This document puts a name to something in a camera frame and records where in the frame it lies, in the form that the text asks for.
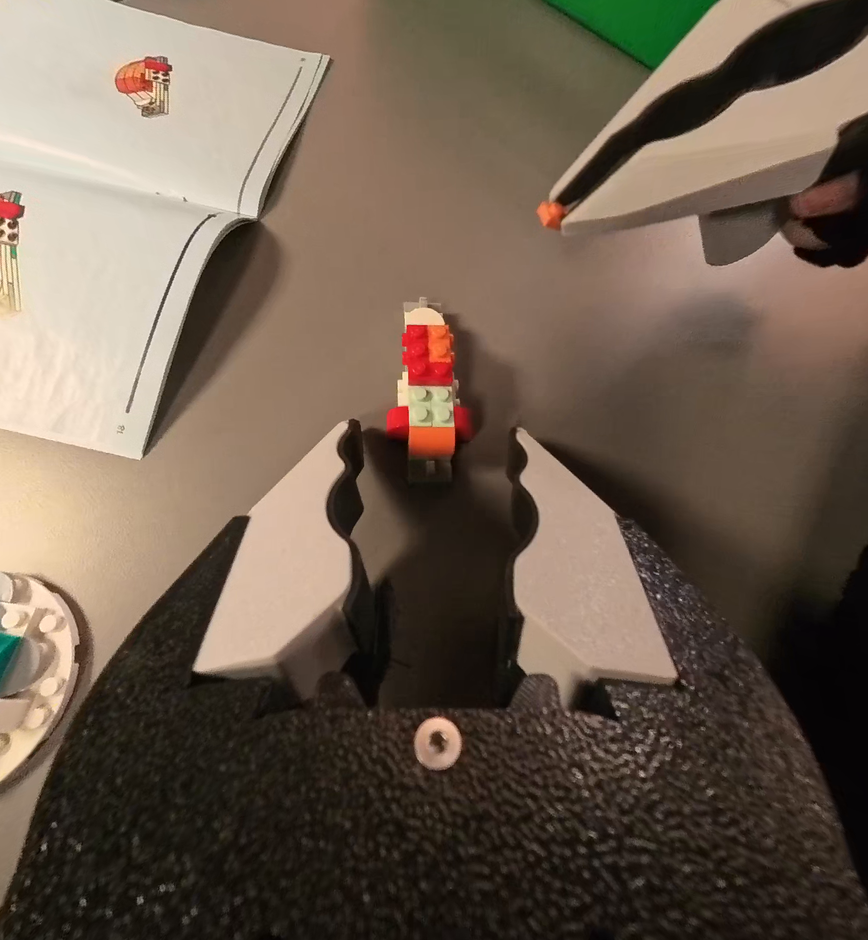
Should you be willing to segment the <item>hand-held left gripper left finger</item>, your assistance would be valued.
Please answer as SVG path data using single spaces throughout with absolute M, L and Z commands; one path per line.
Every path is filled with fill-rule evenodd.
M 195 674 L 267 677 L 310 699 L 345 672 L 377 703 L 390 630 L 353 540 L 363 465 L 360 423 L 341 421 L 250 510 Z

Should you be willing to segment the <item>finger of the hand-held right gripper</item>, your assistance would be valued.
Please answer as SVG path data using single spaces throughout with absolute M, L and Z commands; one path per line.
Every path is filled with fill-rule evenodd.
M 868 1 L 719 2 L 559 179 L 559 205 L 579 205 L 645 147 L 824 69 L 867 35 Z
M 814 185 L 840 133 L 868 114 L 868 35 L 824 69 L 750 92 L 693 132 L 651 144 L 579 205 L 563 234 L 699 218 L 704 257 L 728 265 L 762 248 L 787 202 Z

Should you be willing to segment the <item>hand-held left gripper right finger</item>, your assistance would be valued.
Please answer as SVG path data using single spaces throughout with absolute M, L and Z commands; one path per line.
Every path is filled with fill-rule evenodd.
M 509 435 L 517 538 L 498 630 L 497 696 L 550 677 L 573 708 L 602 681 L 671 687 L 673 658 L 613 509 L 530 433 Z

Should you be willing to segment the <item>red and orange lego model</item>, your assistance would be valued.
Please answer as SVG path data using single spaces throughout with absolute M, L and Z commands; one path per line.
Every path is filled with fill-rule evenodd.
M 386 415 L 388 439 L 406 446 L 407 480 L 448 485 L 461 445 L 472 440 L 472 411 L 459 396 L 455 337 L 440 304 L 422 296 L 403 304 L 401 374 Z

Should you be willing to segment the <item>teal and white lego build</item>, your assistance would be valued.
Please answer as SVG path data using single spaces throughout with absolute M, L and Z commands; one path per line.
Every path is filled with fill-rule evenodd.
M 61 595 L 36 578 L 0 570 L 0 788 L 26 770 L 63 721 L 79 648 Z

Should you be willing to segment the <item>person's right hand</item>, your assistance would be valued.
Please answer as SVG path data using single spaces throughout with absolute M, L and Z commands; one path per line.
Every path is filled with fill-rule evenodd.
M 786 221 L 781 226 L 783 238 L 796 249 L 827 249 L 827 241 L 816 235 L 811 221 L 850 212 L 859 201 L 860 188 L 861 174 L 851 172 L 792 195 Z

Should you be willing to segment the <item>green cloth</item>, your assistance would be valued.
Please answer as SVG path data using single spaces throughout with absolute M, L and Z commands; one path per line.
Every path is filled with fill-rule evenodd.
M 716 1 L 546 1 L 649 69 L 658 67 Z

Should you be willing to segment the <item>open pale blue instruction booklet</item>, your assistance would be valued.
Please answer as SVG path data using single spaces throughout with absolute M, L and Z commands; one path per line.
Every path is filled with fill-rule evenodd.
M 0 1 L 0 429 L 143 456 L 205 265 L 259 220 L 329 63 Z

